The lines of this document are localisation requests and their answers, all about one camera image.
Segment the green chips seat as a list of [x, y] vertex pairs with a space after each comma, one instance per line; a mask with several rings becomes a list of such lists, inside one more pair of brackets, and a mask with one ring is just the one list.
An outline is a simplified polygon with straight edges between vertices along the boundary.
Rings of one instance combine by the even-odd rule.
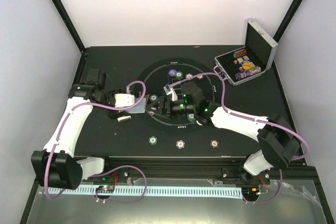
[[182, 80], [182, 79], [183, 79], [183, 73], [180, 72], [180, 71], [178, 71], [178, 72], [176, 73], [175, 77], [176, 77], [177, 80]]
[[155, 94], [153, 94], [153, 95], [150, 96], [150, 101], [151, 101], [151, 102], [154, 102], [154, 101], [156, 101], [157, 99], [158, 99], [158, 96], [155, 95]]
[[196, 118], [195, 118], [194, 114], [188, 114], [187, 119], [188, 119], [189, 122], [195, 122], [196, 121]]

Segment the green chips top seat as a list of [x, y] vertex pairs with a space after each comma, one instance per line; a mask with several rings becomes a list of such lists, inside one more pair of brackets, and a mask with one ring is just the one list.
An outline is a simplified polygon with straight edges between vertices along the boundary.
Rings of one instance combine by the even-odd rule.
[[178, 71], [178, 72], [176, 73], [175, 77], [176, 77], [177, 80], [182, 80], [182, 79], [183, 79], [183, 73], [180, 72], [180, 71]]

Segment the purple small blind button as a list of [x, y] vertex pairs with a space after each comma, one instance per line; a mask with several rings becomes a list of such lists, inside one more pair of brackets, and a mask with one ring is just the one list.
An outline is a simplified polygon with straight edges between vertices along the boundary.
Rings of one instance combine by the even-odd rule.
[[176, 74], [177, 74], [177, 71], [174, 70], [174, 69], [171, 69], [171, 70], [168, 72], [168, 75], [169, 75], [170, 77], [176, 77]]

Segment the green chip stack front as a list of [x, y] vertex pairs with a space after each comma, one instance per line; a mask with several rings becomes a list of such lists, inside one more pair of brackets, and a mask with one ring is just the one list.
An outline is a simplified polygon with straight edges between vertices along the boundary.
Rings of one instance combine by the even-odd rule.
[[149, 142], [150, 145], [156, 145], [157, 144], [157, 138], [155, 136], [151, 136], [151, 137], [149, 137], [148, 142]]

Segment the blue chips top seat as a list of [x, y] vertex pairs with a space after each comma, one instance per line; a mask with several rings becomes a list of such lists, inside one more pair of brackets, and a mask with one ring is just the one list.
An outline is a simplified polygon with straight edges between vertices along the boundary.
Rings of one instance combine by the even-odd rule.
[[191, 73], [186, 74], [186, 79], [191, 80], [193, 78], [193, 75]]

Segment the blue chip stack front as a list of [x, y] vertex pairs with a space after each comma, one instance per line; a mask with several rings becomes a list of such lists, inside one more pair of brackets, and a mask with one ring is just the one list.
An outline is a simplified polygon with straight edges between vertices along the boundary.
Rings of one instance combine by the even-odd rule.
[[179, 140], [176, 142], [176, 147], [178, 149], [183, 149], [185, 147], [185, 142], [183, 140]]

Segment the brown chip stack front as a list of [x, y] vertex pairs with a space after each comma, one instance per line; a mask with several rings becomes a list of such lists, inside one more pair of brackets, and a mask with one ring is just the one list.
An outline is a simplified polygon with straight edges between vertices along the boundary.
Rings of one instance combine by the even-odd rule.
[[218, 142], [217, 140], [211, 140], [211, 142], [210, 142], [210, 146], [211, 146], [212, 148], [218, 148], [218, 146], [219, 146], [219, 142]]

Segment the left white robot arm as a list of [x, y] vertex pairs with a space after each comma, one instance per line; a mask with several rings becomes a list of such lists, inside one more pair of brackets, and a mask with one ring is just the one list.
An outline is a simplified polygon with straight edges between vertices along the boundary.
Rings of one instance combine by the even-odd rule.
[[111, 166], [101, 157], [74, 158], [75, 147], [83, 125], [94, 105], [119, 111], [135, 104], [130, 88], [105, 92], [106, 74], [90, 69], [87, 77], [69, 90], [64, 114], [54, 134], [41, 151], [34, 151], [31, 163], [39, 184], [43, 187], [76, 189], [82, 180], [95, 175], [108, 181]]

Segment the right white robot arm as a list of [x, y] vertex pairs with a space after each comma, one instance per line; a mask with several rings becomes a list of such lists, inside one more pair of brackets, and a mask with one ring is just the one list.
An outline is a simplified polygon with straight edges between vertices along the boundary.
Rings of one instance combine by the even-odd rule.
[[252, 183], [260, 173], [271, 168], [287, 168], [300, 147], [299, 138], [280, 116], [252, 116], [225, 109], [221, 104], [206, 99], [194, 82], [182, 85], [181, 99], [177, 98], [172, 87], [166, 89], [165, 96], [146, 106], [149, 114], [170, 120], [180, 115], [192, 115], [198, 125], [230, 130], [259, 144], [260, 149], [245, 158], [234, 176], [243, 184]]

